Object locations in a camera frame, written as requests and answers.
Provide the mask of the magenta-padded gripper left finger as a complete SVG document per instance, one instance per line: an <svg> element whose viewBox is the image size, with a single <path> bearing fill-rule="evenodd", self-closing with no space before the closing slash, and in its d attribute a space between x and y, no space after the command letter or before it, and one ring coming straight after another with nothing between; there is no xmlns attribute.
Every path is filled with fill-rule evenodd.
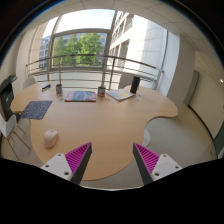
<svg viewBox="0 0 224 224"><path fill-rule="evenodd" d="M42 169L79 185L91 154L92 144L86 143L66 154L57 153L42 166Z"/></svg>

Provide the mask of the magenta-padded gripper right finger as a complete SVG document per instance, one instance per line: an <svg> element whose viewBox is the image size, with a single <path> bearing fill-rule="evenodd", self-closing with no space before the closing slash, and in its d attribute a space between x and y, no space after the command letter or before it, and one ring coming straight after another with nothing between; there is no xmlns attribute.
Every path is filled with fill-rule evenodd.
<svg viewBox="0 0 224 224"><path fill-rule="evenodd" d="M182 169L168 154L158 154L137 143L133 144L133 154L144 185Z"/></svg>

